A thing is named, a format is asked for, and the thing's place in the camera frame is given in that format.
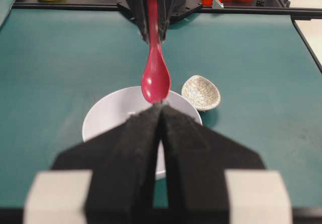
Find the opposite left gripper black finger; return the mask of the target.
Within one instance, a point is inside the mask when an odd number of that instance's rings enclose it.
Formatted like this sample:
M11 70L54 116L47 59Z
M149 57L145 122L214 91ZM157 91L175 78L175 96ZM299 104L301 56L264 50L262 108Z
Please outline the opposite left gripper black finger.
M136 20L143 41L149 43L146 0L126 0Z
M166 32L170 24L175 0L157 0L158 7L158 35L160 41L165 41Z

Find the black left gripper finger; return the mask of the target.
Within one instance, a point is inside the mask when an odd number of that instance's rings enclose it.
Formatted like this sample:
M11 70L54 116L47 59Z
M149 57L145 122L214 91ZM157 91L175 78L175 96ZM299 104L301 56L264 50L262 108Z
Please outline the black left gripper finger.
M254 150L169 106L161 113L169 206L186 223L292 223L276 170Z
M153 204L161 108L60 152L38 172L24 223L132 223Z

